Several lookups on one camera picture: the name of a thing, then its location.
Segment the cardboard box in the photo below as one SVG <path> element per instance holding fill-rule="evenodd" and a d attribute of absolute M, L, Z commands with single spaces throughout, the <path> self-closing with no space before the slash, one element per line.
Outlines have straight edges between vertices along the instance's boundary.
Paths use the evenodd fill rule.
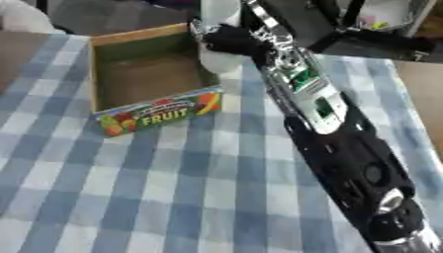
<path fill-rule="evenodd" d="M 91 39 L 92 112 L 109 136 L 218 111 L 219 78 L 185 24 Z"/>

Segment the blue checkered tablecloth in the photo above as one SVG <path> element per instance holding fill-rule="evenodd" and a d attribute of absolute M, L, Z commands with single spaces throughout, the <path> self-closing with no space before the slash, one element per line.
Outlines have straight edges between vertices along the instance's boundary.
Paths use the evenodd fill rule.
<path fill-rule="evenodd" d="M 0 252 L 369 252 L 251 62 L 223 77 L 221 113 L 106 138 L 90 116 L 86 43 L 50 36 L 0 97 Z M 393 64 L 318 58 L 443 232 L 443 169 Z"/>

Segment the wooden box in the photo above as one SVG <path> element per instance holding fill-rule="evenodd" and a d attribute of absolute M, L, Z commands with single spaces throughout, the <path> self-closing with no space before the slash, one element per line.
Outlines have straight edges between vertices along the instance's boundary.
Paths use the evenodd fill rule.
<path fill-rule="evenodd" d="M 92 112 L 109 136 L 222 107 L 185 24 L 93 38 L 90 52 Z"/>

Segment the fruit label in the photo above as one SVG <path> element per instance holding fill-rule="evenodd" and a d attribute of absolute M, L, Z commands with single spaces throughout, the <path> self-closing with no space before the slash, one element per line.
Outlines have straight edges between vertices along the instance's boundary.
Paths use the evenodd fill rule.
<path fill-rule="evenodd" d="M 97 114 L 96 117 L 107 135 L 117 136 L 140 128 L 219 111 L 221 107 L 222 91 L 215 89 L 206 93 L 109 110 Z"/>

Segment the background floor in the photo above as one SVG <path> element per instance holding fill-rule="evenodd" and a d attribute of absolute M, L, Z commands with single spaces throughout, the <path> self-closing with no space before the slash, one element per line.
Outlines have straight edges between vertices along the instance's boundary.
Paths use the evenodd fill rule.
<path fill-rule="evenodd" d="M 48 0 L 55 24 L 78 35 L 97 36 L 185 22 L 182 12 L 157 8 L 139 0 Z M 310 45 L 332 31 L 317 10 L 307 10 L 306 0 L 270 0 L 298 32 L 300 45 Z M 340 42 L 325 53 L 398 59 L 390 51 L 355 42 Z M 443 44 L 425 61 L 443 62 Z"/>

